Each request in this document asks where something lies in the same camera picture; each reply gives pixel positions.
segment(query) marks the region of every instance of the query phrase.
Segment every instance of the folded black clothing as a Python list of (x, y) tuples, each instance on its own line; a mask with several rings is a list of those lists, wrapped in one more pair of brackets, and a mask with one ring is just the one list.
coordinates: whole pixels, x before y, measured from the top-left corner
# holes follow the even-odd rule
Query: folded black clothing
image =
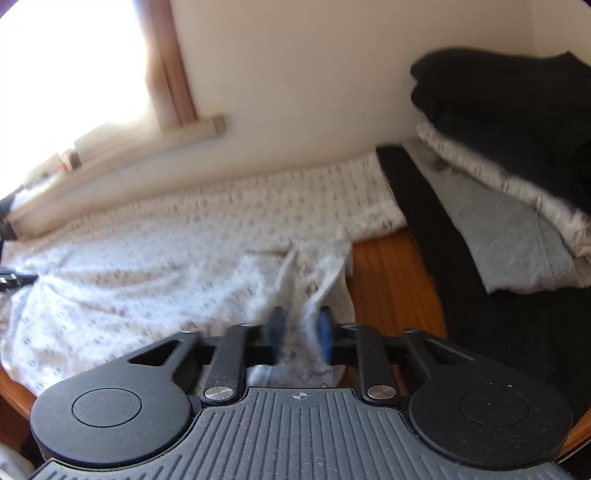
[(412, 68), (411, 98), (444, 134), (591, 213), (591, 67), (455, 48)]
[[(591, 185), (591, 176), (586, 181), (582, 169), (561, 164), (534, 138), (503, 124), (478, 121), (452, 112), (443, 113), (432, 123), (441, 133), (498, 163), (506, 171), (591, 215), (591, 189), (585, 189), (586, 185)], [(591, 154), (589, 159), (588, 174), (591, 175)]]
[(591, 289), (487, 295), (462, 235), (407, 153), (377, 153), (435, 279), (448, 338), (554, 386), (581, 418), (591, 406)]

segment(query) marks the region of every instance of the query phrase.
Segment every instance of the white cloth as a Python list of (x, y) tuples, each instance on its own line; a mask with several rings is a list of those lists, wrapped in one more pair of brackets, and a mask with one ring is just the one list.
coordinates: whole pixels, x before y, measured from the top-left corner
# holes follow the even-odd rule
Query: white cloth
[(251, 381), (330, 385), (312, 323), (324, 301), (338, 321), (353, 320), (342, 241), (404, 225), (372, 153), (135, 202), (7, 242), (4, 266), (40, 277), (0, 301), (2, 366), (39, 395), (179, 330), (219, 335), (281, 304), (289, 365), (268, 380), (256, 369)]
[(575, 257), (591, 255), (591, 217), (582, 210), (527, 180), (507, 173), (497, 163), (453, 141), (428, 122), (419, 124), (417, 133), (423, 142), (449, 164), (544, 215), (558, 230), (564, 244)]
[(27, 480), (34, 471), (29, 461), (0, 443), (0, 480)]

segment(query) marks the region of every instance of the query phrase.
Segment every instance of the gray fabric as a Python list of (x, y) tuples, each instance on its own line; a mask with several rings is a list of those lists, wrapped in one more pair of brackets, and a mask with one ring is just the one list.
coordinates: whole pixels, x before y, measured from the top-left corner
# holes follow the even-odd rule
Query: gray fabric
[(474, 181), (420, 140), (402, 146), (464, 237), (489, 293), (527, 294), (591, 284), (587, 259), (574, 259), (558, 232), (534, 209)]

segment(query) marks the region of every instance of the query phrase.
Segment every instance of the window sill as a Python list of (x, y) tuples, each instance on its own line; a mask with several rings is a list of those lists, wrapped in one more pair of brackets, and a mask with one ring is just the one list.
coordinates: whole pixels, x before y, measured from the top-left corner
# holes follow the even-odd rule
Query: window sill
[(9, 223), (15, 223), (37, 206), (128, 163), (143, 157), (194, 144), (208, 138), (222, 135), (226, 131), (222, 115), (200, 118), (198, 121), (172, 131), (162, 132), (150, 140), (136, 144), (123, 145), (111, 149), (81, 167), (66, 173), (60, 173), (47, 179), (32, 189), (23, 190), (15, 198), (12, 210), (6, 217)]

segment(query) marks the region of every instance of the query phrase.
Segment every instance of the white blanket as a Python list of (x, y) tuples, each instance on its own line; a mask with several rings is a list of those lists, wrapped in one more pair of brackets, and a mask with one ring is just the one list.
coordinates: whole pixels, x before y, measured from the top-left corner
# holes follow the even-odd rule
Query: white blanket
[(372, 153), (144, 200), (7, 243), (3, 265), (40, 277), (0, 300), (2, 366), (39, 395), (187, 327), (219, 335), (282, 305), (286, 363), (254, 369), (249, 382), (333, 385), (314, 321), (323, 304), (354, 320), (348, 242), (404, 225)]

